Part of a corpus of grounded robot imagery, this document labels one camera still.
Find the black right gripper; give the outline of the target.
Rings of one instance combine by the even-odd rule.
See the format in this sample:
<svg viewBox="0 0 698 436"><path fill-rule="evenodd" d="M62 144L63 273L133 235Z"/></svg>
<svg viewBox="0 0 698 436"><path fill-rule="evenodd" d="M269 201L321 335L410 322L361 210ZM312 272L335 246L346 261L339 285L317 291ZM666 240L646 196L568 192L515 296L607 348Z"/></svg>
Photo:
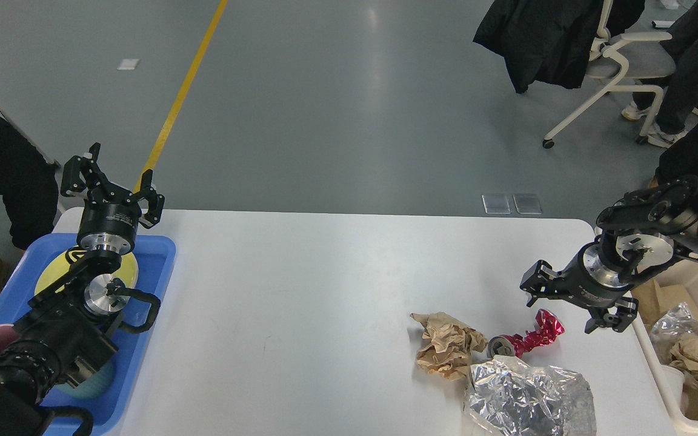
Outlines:
<svg viewBox="0 0 698 436"><path fill-rule="evenodd" d="M599 248L594 242L583 246L561 271L554 271L546 260L535 262L520 283L527 295L525 306L531 308L540 299L573 303L589 312L585 334L598 328L624 332L637 319L639 301L624 296L633 284L620 281L618 271L599 257Z"/></svg>

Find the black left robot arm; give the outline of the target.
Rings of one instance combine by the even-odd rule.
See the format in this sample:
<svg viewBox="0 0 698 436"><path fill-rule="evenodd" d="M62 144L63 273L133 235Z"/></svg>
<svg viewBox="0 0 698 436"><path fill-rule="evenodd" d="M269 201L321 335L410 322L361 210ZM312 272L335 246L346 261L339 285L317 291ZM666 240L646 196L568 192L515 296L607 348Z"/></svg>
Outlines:
<svg viewBox="0 0 698 436"><path fill-rule="evenodd" d="M28 301L30 310L13 326L18 338L0 351L0 435L42 435L56 417L78 419L75 434L91 434L88 409L45 408L42 401L55 385L77 387L100 372L118 351L111 339L117 329L141 334L157 320L159 297L119 278L91 290L94 279L119 270L139 226L159 223L165 202L152 170L141 174L138 191L110 182L98 165L100 149L92 144L64 165L61 195L85 197L76 237L85 254Z"/></svg>

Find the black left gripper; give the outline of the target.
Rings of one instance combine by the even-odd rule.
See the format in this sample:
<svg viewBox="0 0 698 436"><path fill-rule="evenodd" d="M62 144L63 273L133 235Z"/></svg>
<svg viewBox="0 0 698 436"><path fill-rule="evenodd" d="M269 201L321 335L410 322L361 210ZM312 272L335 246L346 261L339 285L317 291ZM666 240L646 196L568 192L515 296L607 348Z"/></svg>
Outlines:
<svg viewBox="0 0 698 436"><path fill-rule="evenodd" d="M110 182L100 169L101 144L71 157L63 167L61 196L83 197L86 202L76 237L83 250L106 250L125 255L133 251L139 223L150 229L160 223L165 196L152 184L153 169L141 174L139 188L131 194L131 204L110 203ZM147 203L142 213L142 200Z"/></svg>

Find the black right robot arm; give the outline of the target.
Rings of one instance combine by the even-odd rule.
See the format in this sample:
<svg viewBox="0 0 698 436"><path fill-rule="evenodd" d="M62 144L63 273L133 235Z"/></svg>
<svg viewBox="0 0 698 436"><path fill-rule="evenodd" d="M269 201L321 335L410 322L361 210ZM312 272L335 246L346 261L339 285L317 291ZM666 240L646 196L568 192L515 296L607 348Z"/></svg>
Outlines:
<svg viewBox="0 0 698 436"><path fill-rule="evenodd" d="M638 315L631 290L680 260L698 263L698 177L629 191L597 218L600 233L563 270L538 260L523 275L527 306L561 300L589 312L585 333L625 331Z"/></svg>

